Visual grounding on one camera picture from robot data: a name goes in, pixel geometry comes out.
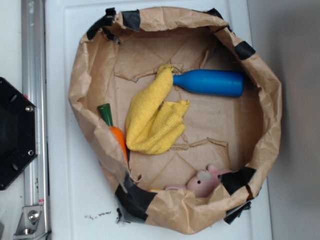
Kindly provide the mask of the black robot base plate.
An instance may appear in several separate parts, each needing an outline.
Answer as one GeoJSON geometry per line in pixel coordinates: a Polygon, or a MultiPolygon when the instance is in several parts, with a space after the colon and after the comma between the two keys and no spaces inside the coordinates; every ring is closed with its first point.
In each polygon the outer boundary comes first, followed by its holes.
{"type": "Polygon", "coordinates": [[[0,189],[6,190],[38,155],[36,110],[21,92],[0,78],[0,189]]]}

